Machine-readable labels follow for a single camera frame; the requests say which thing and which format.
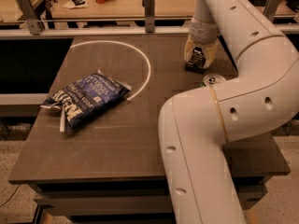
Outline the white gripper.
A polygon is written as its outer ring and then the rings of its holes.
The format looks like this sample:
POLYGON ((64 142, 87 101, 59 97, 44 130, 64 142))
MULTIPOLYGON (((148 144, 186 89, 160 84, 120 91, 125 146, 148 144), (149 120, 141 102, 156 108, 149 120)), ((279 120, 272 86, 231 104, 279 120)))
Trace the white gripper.
POLYGON ((213 18, 204 20, 193 17, 191 20, 191 26, 185 48, 184 48, 184 61, 188 62, 192 57, 192 51, 195 44, 204 45, 205 63, 204 68, 213 63, 216 57, 218 48, 218 26, 213 18))

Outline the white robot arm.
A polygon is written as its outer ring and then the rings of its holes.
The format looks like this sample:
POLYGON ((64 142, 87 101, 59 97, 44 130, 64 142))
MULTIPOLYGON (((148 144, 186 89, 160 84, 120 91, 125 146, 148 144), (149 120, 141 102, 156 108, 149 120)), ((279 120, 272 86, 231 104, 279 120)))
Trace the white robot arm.
POLYGON ((224 157, 226 142, 268 133, 299 112, 299 53, 248 0, 197 0, 238 71, 170 98, 159 140, 177 224, 246 224, 224 157))

